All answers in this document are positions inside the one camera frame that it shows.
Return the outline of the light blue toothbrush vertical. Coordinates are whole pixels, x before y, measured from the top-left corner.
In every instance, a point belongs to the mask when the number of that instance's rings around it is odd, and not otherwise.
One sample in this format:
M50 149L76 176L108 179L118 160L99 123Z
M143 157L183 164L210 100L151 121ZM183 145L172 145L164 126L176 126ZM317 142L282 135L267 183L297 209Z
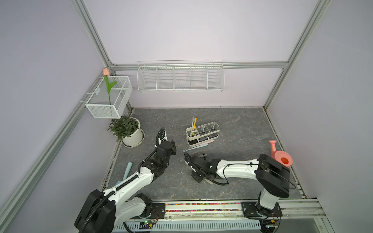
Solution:
M192 137L193 129L194 129L194 123L195 123L195 118L193 117L192 118L192 124L191 124L191 128L190 128L189 137Z

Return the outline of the yellow toothbrush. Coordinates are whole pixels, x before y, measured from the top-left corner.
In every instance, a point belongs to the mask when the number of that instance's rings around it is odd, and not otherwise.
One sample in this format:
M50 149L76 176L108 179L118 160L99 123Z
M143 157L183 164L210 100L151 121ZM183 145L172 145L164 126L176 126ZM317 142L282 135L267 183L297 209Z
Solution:
M197 122L197 118L194 117L194 118L193 118L193 124L192 124L192 127L191 127L191 131L190 131L190 134L189 134L189 137L192 137L192 136L193 136L193 131L194 131L194 129L195 129L196 122Z

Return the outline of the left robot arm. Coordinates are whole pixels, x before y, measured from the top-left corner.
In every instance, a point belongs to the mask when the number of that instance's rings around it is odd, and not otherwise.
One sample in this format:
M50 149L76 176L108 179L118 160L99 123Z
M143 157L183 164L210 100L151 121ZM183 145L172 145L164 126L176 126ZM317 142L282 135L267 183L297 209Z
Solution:
M154 150L138 166L137 171L112 188L92 191L74 226L81 233L110 233L127 220L151 214L152 200L138 191L159 178L169 166L170 157L176 154L173 140L161 128L156 136Z

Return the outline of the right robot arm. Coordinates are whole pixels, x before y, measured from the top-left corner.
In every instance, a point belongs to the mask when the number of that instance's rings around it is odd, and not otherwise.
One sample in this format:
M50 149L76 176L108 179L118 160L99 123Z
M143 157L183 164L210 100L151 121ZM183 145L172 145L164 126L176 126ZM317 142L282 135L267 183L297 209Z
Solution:
M204 153L190 155L184 152L185 163L192 169L192 177L198 183L229 185L229 178L243 178L258 181L264 188L257 201L258 210L274 210L279 199L289 197L290 169L268 155L246 161L213 159L208 161Z

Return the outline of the light blue toothbrush near holder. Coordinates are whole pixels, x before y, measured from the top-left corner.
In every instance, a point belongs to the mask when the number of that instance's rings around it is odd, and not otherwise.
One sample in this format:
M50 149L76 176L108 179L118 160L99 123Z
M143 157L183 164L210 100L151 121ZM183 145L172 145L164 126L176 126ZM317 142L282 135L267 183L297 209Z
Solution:
M203 148L203 147L206 147L208 146L209 144L203 144L203 145L199 145L199 146L196 146L196 147L193 147L193 148L190 148L190 149L187 149L187 150L183 150L183 152L187 152L187 151L191 151L191 150L195 150L195 149L199 149L199 148Z

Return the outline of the pink toothbrush near holder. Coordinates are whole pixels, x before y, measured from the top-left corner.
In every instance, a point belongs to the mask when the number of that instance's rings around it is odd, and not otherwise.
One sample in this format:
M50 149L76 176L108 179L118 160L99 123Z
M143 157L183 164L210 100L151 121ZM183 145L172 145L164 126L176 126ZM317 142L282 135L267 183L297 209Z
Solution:
M193 146L193 147L198 147L198 146L209 144L209 143L212 143L212 142L214 142L214 140L204 141L204 142L198 143L196 146Z

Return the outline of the cream toothbrush holder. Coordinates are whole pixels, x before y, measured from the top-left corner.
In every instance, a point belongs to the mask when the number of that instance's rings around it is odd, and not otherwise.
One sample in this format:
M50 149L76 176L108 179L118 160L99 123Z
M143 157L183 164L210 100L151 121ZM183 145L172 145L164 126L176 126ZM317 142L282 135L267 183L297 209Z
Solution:
M192 147L215 140L219 137L220 130L219 124L215 121L197 126L193 130L191 127L186 128L187 143Z

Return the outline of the light blue garden trowel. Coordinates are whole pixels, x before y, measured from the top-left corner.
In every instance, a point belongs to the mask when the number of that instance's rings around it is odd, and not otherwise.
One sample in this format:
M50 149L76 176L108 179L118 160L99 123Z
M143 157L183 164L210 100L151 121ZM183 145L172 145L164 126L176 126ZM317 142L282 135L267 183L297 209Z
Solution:
M120 181L117 181L115 185L119 185L121 182L123 182L124 180L126 180L128 178L132 166L133 166L132 162L129 162L127 164L127 167L126 167L126 170L124 172L123 178Z

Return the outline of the potted green plant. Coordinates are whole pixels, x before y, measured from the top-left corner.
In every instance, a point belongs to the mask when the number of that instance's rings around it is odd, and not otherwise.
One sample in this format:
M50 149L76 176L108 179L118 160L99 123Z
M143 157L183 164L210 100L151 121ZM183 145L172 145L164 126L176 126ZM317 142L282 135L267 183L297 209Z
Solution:
M145 138L140 121L129 116L112 119L108 131L117 138L118 142L127 148L139 146Z

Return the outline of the white vent grille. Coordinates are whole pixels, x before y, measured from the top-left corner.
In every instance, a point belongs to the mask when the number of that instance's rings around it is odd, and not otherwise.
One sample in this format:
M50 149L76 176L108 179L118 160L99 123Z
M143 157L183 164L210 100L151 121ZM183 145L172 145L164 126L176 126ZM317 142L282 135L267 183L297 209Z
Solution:
M260 230L258 220L193 220L193 221L158 221L154 226L145 225L144 221L128 221L127 227L134 233L164 232L221 232L233 230Z

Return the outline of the white mesh box basket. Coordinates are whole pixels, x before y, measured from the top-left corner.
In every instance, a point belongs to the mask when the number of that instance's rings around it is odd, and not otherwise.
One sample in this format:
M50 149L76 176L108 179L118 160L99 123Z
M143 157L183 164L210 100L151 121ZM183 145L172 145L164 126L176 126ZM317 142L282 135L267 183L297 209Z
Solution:
M132 91L128 76L102 77L85 106L94 118L121 118Z

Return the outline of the pink watering can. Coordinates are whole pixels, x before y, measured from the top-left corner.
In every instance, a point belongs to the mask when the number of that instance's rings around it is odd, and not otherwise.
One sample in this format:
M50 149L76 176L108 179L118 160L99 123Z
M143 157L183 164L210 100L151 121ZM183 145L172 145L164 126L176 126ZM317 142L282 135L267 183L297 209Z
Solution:
M271 145L271 158L289 168L293 164L292 157L287 152L276 149L276 140L270 140L269 143Z

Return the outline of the artificial pink tulip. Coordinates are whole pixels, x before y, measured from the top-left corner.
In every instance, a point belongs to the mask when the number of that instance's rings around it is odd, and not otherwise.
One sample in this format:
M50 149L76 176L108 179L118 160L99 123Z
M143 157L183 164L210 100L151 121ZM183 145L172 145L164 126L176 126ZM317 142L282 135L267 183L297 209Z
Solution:
M109 81L109 76L110 76L110 71L108 68L104 68L103 69L103 74L104 74L104 80L105 80L105 84L106 84L106 90L107 90L107 93L108 93L108 98L109 98L109 104L111 104L111 90L112 88L116 85L117 81L114 81L114 82L110 82Z

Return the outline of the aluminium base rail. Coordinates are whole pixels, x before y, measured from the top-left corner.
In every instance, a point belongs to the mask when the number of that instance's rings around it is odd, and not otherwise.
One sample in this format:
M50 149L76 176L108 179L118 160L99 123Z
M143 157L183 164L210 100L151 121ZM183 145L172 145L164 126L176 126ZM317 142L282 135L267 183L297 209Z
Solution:
M164 219L218 219L245 218L242 202L258 200L212 200L212 201L164 201L166 213ZM284 218L325 218L326 214L316 199L279 199Z

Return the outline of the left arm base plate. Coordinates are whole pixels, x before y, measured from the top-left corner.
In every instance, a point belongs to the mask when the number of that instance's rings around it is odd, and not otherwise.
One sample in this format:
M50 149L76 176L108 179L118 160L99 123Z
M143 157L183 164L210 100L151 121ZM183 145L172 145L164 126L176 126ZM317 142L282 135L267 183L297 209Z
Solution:
M151 206L147 206L144 212L140 216L132 217L131 220L135 219L164 219L166 213L166 205L164 203L153 203Z

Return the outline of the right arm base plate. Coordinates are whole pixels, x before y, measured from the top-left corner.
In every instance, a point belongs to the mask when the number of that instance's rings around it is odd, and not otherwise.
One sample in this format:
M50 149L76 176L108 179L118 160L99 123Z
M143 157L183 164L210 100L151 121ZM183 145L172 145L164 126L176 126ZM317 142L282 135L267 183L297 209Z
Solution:
M242 202L241 207L243 216L249 219L265 220L270 217L283 216L279 203L276 203L272 210L261 207L258 202Z

